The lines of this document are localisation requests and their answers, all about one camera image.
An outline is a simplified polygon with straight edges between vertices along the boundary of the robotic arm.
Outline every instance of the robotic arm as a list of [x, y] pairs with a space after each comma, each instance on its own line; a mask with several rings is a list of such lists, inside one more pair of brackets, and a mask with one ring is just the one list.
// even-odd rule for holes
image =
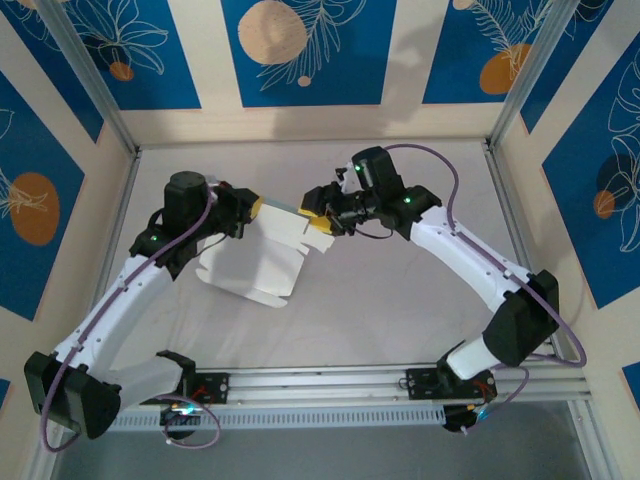
[[36, 413], [43, 414], [54, 378], [67, 358], [46, 414], [91, 439], [102, 435], [128, 406], [168, 392], [191, 395], [195, 362], [179, 354], [163, 351], [119, 371], [110, 370], [111, 364], [145, 309], [197, 256], [197, 242], [215, 234], [242, 238], [244, 226], [261, 204], [248, 189], [225, 182], [211, 186], [194, 172], [172, 175], [164, 190], [164, 208], [138, 235], [131, 257], [102, 300], [51, 355], [35, 352], [27, 361], [25, 376]]
[[315, 217], [312, 224], [332, 235], [353, 235], [358, 225], [378, 219], [442, 260], [494, 313], [480, 337], [454, 347], [438, 362], [441, 393], [497, 365], [520, 365], [557, 330], [558, 324], [514, 280], [526, 283], [557, 311], [553, 275], [544, 270], [533, 275], [508, 261], [456, 221], [429, 190], [405, 187], [387, 150], [364, 150], [336, 174], [337, 181], [304, 196], [300, 212]]

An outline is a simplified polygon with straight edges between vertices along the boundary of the black bracket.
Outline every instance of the black bracket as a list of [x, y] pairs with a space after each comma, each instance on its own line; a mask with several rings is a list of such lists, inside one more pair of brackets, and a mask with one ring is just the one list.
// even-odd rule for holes
[[[190, 397], [205, 405], [226, 405], [229, 395], [229, 374], [224, 372], [195, 373], [192, 382], [189, 383], [189, 391], [186, 395], [181, 387], [172, 393]], [[143, 405], [172, 405], [174, 403], [176, 403], [174, 400], [152, 398], [144, 402]]]
[[410, 368], [403, 379], [409, 400], [461, 400], [461, 402], [489, 402], [498, 395], [496, 381], [489, 370], [446, 388], [440, 381], [438, 369]]

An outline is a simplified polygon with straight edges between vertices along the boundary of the cable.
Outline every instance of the cable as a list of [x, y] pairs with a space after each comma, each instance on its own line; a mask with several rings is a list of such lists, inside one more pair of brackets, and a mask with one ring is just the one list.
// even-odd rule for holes
[[379, 237], [377, 235], [371, 235], [370, 233], [363, 232], [362, 230], [355, 229], [358, 235], [362, 235], [363, 237], [371, 238], [373, 240], [386, 240], [387, 238], [393, 237], [393, 230], [389, 229], [389, 235], [386, 237]]
[[95, 316], [93, 317], [89, 325], [87, 325], [87, 328], [85, 328], [84, 331], [78, 337], [78, 344], [72, 347], [71, 350], [69, 350], [69, 353], [67, 354], [66, 358], [63, 360], [62, 365], [58, 369], [58, 372], [56, 373], [55, 377], [53, 378], [53, 381], [51, 382], [51, 386], [49, 387], [49, 391], [47, 392], [47, 396], [45, 398], [44, 405], [42, 407], [42, 413], [40, 418], [40, 440], [45, 450], [47, 450], [50, 453], [61, 452], [66, 448], [68, 448], [69, 446], [71, 446], [71, 444], [74, 443], [80, 436], [80, 434], [76, 433], [65, 444], [60, 445], [59, 447], [52, 447], [49, 444], [49, 439], [47, 438], [47, 421], [49, 420], [49, 411], [51, 410], [53, 397], [55, 396], [58, 390], [58, 387], [60, 385], [60, 382], [62, 380], [62, 377], [65, 371], [67, 370], [67, 368], [69, 368], [69, 364], [71, 363], [71, 360], [73, 360], [73, 357], [75, 357], [76, 353], [80, 351], [80, 349], [82, 348], [82, 345], [87, 340], [92, 330], [98, 324], [100, 319], [102, 319], [102, 317], [107, 312], [107, 310], [109, 310], [109, 307], [111, 307], [113, 302], [115, 302], [118, 296], [127, 288], [127, 286], [133, 280], [135, 280], [135, 278], [138, 275], [140, 275], [140, 273], [144, 269], [146, 269], [149, 265], [154, 263], [158, 259], [158, 257], [160, 257], [165, 252], [167, 252], [171, 248], [175, 247], [176, 245], [184, 241], [186, 238], [191, 236], [196, 230], [198, 230], [198, 228], [200, 228], [200, 226], [204, 223], [206, 218], [209, 216], [209, 212], [211, 211], [212, 205], [213, 205], [213, 196], [211, 195], [211, 192], [208, 190], [207, 205], [205, 206], [204, 212], [202, 213], [202, 216], [198, 219], [198, 221], [194, 223], [189, 230], [184, 232], [178, 238], [169, 242], [167, 245], [162, 247], [160, 250], [154, 253], [151, 257], [145, 260], [131, 275], [129, 275], [124, 280], [124, 285], [116, 288], [116, 290], [114, 290], [114, 292], [102, 304], [102, 306], [100, 307], [98, 312], [95, 314]]
[[200, 255], [202, 255], [205, 251], [209, 250], [210, 248], [215, 247], [215, 246], [217, 246], [217, 245], [220, 245], [222, 242], [224, 242], [224, 241], [227, 239], [227, 237], [228, 237], [228, 236], [229, 236], [229, 235], [227, 235], [227, 234], [225, 233], [225, 234], [224, 234], [224, 236], [223, 236], [220, 240], [218, 240], [216, 243], [212, 243], [211, 245], [207, 245], [207, 246], [206, 246], [206, 247], [204, 247], [202, 250], [200, 250], [200, 251], [198, 252], [198, 254], [197, 254], [195, 257], [193, 257], [193, 258], [198, 258]]
[[215, 437], [213, 437], [213, 439], [209, 440], [206, 443], [200, 443], [200, 444], [196, 444], [196, 445], [188, 445], [186, 443], [178, 442], [177, 440], [174, 440], [173, 438], [171, 438], [169, 436], [169, 425], [171, 424], [171, 422], [175, 418], [180, 418], [181, 416], [179, 415], [177, 417], [174, 417], [171, 420], [168, 420], [164, 424], [164, 430], [162, 431], [162, 434], [167, 439], [167, 443], [168, 444], [174, 445], [174, 446], [179, 447], [179, 448], [185, 448], [187, 450], [202, 450], [203, 448], [212, 447], [213, 445], [218, 443], [218, 440], [220, 440], [220, 420], [218, 420], [218, 417], [211, 410], [209, 410], [209, 408], [207, 408], [204, 404], [195, 401], [193, 398], [183, 397], [182, 395], [175, 395], [175, 394], [158, 395], [155, 398], [157, 398], [158, 400], [174, 400], [176, 402], [184, 402], [184, 403], [188, 403], [190, 405], [195, 405], [196, 407], [201, 408], [204, 412], [206, 412], [207, 415], [209, 415], [213, 419], [213, 421], [214, 421], [214, 423], [216, 424], [216, 427], [217, 427], [216, 428]]
[[[458, 235], [458, 237], [463, 242], [465, 242], [467, 245], [473, 248], [476, 252], [478, 252], [478, 254], [480, 254], [485, 260], [487, 260], [494, 267], [496, 267], [501, 273], [505, 274], [507, 272], [507, 267], [505, 267], [502, 264], [502, 262], [494, 258], [493, 255], [487, 252], [484, 248], [482, 248], [480, 245], [474, 242], [471, 238], [469, 238], [463, 232], [456, 232], [455, 222], [453, 219], [453, 203], [456, 199], [456, 195], [458, 194], [458, 189], [460, 187], [460, 176], [458, 175], [458, 171], [453, 166], [451, 161], [448, 158], [446, 158], [444, 155], [442, 155], [440, 152], [438, 152], [437, 150], [434, 150], [433, 148], [427, 147], [425, 145], [414, 144], [414, 143], [397, 143], [397, 144], [389, 145], [388, 147], [385, 147], [385, 150], [393, 150], [397, 148], [413, 148], [413, 149], [422, 150], [424, 152], [430, 153], [431, 155], [434, 155], [436, 158], [441, 160], [447, 166], [447, 168], [449, 168], [449, 170], [453, 174], [453, 189], [451, 190], [451, 195], [449, 196], [449, 201], [447, 202], [447, 221], [449, 223], [449, 228], [451, 229], [452, 232], [455, 232], [456, 235]], [[580, 342], [576, 334], [573, 332], [571, 327], [567, 324], [567, 322], [564, 321], [564, 319], [560, 316], [560, 314], [556, 312], [554, 308], [551, 305], [549, 305], [549, 303], [545, 299], [543, 299], [540, 295], [538, 295], [538, 293], [535, 290], [533, 290], [533, 288], [527, 285], [527, 283], [520, 280], [520, 278], [518, 278], [515, 274], [511, 273], [508, 276], [508, 278], [509, 280], [512, 280], [513, 282], [515, 282], [520, 288], [524, 289], [524, 291], [526, 291], [529, 295], [531, 295], [531, 297], [536, 302], [538, 302], [542, 308], [544, 308], [547, 314], [549, 314], [551, 318], [555, 320], [555, 322], [560, 326], [562, 331], [565, 332], [565, 334], [569, 337], [569, 339], [575, 346], [576, 351], [578, 352], [579, 359], [577, 361], [570, 361], [570, 360], [564, 360], [562, 358], [554, 357], [551, 355], [539, 355], [535, 353], [531, 354], [531, 357], [543, 359], [543, 360], [549, 360], [555, 363], [559, 363], [561, 365], [566, 365], [566, 366], [571, 366], [576, 368], [584, 367], [587, 364], [587, 353], [585, 352], [584, 347], [582, 346], [582, 343]], [[503, 402], [503, 405], [511, 402], [524, 389], [527, 382], [529, 381], [529, 370], [526, 369], [525, 367], [516, 367], [516, 368], [523, 370], [525, 372], [524, 380], [522, 381], [520, 386], [511, 395], [507, 397], [507, 399]]]
[[[520, 366], [518, 366], [518, 367], [507, 367], [506, 365], [498, 365], [498, 366], [496, 366], [494, 368], [496, 370], [502, 370], [502, 369], [505, 369], [505, 368], [516, 368], [516, 369], [522, 370], [524, 372], [524, 378], [522, 379], [522, 382], [520, 383], [520, 385], [518, 385], [518, 388], [516, 388], [513, 392], [511, 392], [511, 394], [507, 398], [505, 398], [504, 402], [502, 402], [496, 408], [492, 409], [490, 413], [486, 414], [486, 417], [488, 417], [489, 415], [494, 415], [502, 407], [504, 407], [505, 405], [510, 403], [514, 398], [516, 398], [518, 395], [520, 395], [520, 392], [522, 392], [522, 390], [524, 390], [524, 387], [527, 386], [527, 383], [529, 383], [530, 373], [529, 373], [529, 369], [526, 368], [526, 367], [520, 367]], [[466, 435], [466, 433], [469, 430], [472, 430], [472, 429], [476, 428], [478, 425], [480, 425], [480, 424], [476, 423], [475, 425], [467, 428], [466, 431], [463, 431], [463, 433]]]

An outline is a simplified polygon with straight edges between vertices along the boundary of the orange circle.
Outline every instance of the orange circle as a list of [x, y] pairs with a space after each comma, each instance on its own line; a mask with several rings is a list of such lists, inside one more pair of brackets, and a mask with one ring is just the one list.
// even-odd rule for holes
[[133, 80], [133, 69], [126, 63], [113, 62], [109, 65], [109, 73], [121, 82], [130, 82]]
[[613, 211], [616, 207], [616, 199], [613, 196], [613, 193], [602, 190], [596, 194], [596, 197], [593, 199], [593, 209], [603, 220], [606, 220], [611, 215], [613, 215]]
[[44, 175], [39, 173], [23, 173], [15, 179], [9, 195], [20, 199], [22, 194], [28, 195], [27, 201], [18, 202], [11, 208], [11, 223], [16, 233], [25, 242], [42, 247], [49, 243], [56, 233], [60, 221], [60, 201], [56, 187]]
[[480, 88], [488, 95], [502, 95], [511, 90], [517, 73], [522, 68], [531, 45], [521, 43], [500, 52], [489, 60], [480, 73]]

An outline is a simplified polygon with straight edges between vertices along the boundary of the yellow tape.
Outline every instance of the yellow tape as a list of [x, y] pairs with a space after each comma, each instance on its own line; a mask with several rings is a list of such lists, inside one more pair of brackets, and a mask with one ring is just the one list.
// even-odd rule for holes
[[300, 215], [304, 215], [305, 217], [317, 217], [318, 215], [316, 215], [315, 213], [313, 213], [311, 210], [305, 210], [304, 208], [300, 207], [298, 209], [298, 213]]
[[331, 235], [331, 222], [329, 221], [329, 219], [327, 217], [312, 218], [309, 221], [309, 224], [312, 227], [315, 227], [318, 230], [320, 230], [322, 233], [326, 233], [326, 234]]
[[253, 206], [251, 207], [251, 220], [258, 216], [258, 212], [260, 212], [260, 207], [264, 203], [264, 197], [258, 197], [258, 200], [253, 202]]

